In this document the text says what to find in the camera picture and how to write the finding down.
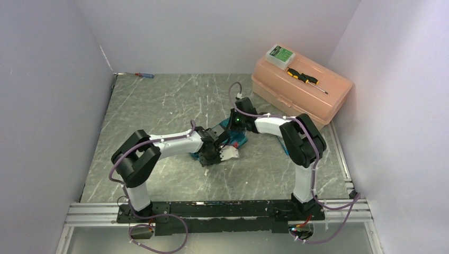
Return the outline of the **teal cloth napkin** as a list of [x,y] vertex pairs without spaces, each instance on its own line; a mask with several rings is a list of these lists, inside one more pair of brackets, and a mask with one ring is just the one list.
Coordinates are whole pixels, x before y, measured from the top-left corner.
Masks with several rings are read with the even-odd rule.
[[[226,127],[229,123],[229,118],[224,119],[219,123],[222,127]],[[247,143],[248,138],[245,133],[243,132],[235,132],[235,131],[229,131],[230,138],[223,144],[225,145],[232,145],[236,149],[240,149],[245,143]],[[199,155],[197,153],[190,153],[190,156],[196,160],[199,160]]]

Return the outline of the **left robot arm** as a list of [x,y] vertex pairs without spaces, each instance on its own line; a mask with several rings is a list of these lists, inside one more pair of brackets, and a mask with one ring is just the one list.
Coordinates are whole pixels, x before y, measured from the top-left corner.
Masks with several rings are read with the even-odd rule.
[[167,135],[149,135],[144,130],[134,132],[111,158],[115,171],[123,180],[132,207],[131,215],[138,222],[151,218],[151,199],[146,181],[159,160],[192,153],[198,156],[202,166],[219,164],[222,145],[229,139],[229,132],[220,125],[208,129],[197,126]]

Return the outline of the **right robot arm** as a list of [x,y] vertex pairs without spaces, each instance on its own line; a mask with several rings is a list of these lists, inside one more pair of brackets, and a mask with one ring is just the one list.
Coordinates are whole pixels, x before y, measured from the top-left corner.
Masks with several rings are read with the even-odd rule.
[[290,159],[295,164],[295,185],[292,193],[292,214],[299,220],[306,219],[317,203],[312,190],[315,177],[312,170],[327,149],[320,131],[308,114],[296,117],[260,115],[248,97],[231,99],[234,107],[228,128],[233,131],[250,131],[271,134],[283,139]]

